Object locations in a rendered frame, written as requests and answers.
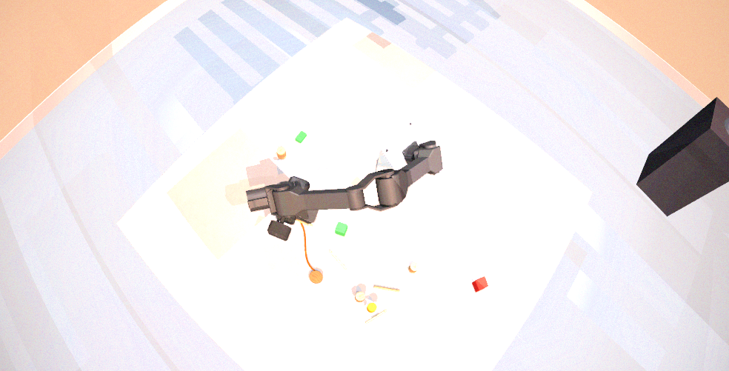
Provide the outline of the round wooden button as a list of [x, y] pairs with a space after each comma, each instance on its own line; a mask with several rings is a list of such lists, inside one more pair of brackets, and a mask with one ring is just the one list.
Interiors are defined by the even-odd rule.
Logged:
[[313, 283], [318, 284], [318, 283], [322, 282], [322, 274], [318, 270], [315, 270], [310, 273], [310, 280]]

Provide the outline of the red block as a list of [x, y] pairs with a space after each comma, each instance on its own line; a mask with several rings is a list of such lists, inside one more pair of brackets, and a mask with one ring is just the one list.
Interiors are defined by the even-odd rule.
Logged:
[[478, 291], [484, 289], [485, 287], [488, 287], [485, 276], [473, 281], [472, 285], [473, 285], [475, 292], [478, 292]]

